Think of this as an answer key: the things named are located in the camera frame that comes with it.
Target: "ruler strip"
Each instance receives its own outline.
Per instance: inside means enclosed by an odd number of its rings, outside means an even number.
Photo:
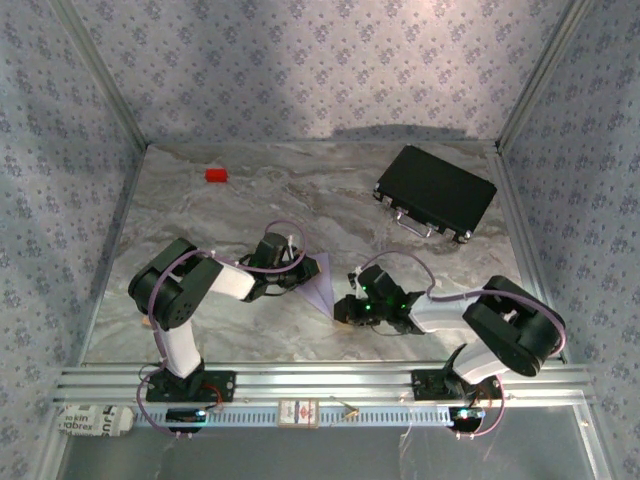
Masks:
[[[147,420],[135,410],[134,427],[150,426]],[[448,407],[439,406],[390,406],[362,407],[358,415],[345,418],[349,410],[345,407],[320,407],[320,427],[442,427],[452,426]],[[165,422],[166,407],[148,407],[147,412],[158,425],[183,427],[277,427],[278,408],[267,407],[226,407],[222,412],[209,411],[201,423]]]

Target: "patterned wallpaper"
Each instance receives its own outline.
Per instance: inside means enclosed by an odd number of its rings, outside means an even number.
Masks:
[[[151,142],[495,139],[567,0],[76,0]]]
[[[600,2],[508,153],[571,352],[640,479],[640,3]]]
[[[0,478],[27,478],[137,158],[44,0],[0,2]]]

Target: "glass panel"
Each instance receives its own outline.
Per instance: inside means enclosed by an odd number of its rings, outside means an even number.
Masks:
[[[509,409],[495,433],[474,440],[442,427],[202,432],[73,437],[58,480],[593,478],[571,407]]]

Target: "white sticker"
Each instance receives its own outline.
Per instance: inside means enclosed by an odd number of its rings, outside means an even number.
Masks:
[[[317,400],[280,400],[278,402],[278,426],[317,428],[320,417]]]
[[[133,410],[113,405],[66,405],[58,429],[68,435],[119,437],[133,427]]]

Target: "marble surface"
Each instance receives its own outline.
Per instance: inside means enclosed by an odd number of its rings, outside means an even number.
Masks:
[[[483,143],[417,146],[489,178]],[[253,251],[277,218],[304,225],[309,253],[329,252],[335,298],[350,293],[346,274],[386,249],[419,255],[438,278],[436,293],[481,286],[494,274],[520,281],[497,196],[467,245],[440,235],[421,239],[397,227],[372,187],[401,150],[398,143],[287,143],[149,147],[116,259],[93,328],[86,362],[156,361],[149,328],[127,295],[133,275],[183,236],[195,245],[239,258]],[[225,167],[226,184],[208,184],[204,171]],[[293,233],[283,227],[281,233]],[[405,290],[425,288],[411,259],[380,260]],[[380,336],[323,316],[299,295],[251,304],[208,295],[194,314],[196,343],[206,361],[444,360],[462,332]],[[387,326],[381,333],[393,333]]]

